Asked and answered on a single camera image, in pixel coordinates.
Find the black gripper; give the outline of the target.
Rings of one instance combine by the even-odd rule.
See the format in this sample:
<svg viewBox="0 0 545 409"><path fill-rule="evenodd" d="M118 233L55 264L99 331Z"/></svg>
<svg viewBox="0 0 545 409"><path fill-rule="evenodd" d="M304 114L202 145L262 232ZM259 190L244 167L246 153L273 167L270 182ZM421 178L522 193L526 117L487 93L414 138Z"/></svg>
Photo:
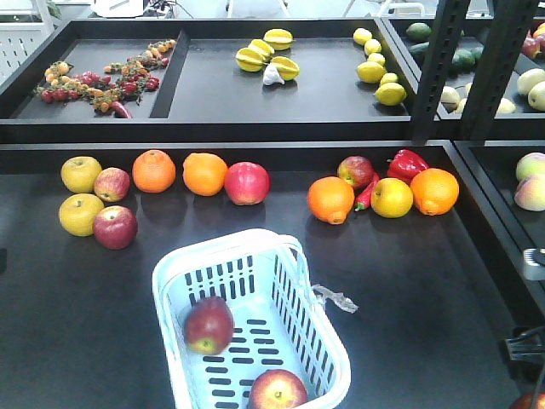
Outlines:
<svg viewBox="0 0 545 409"><path fill-rule="evenodd" d="M504 340L507 366L515 379L538 379L544 369L544 326L519 328Z"/></svg>

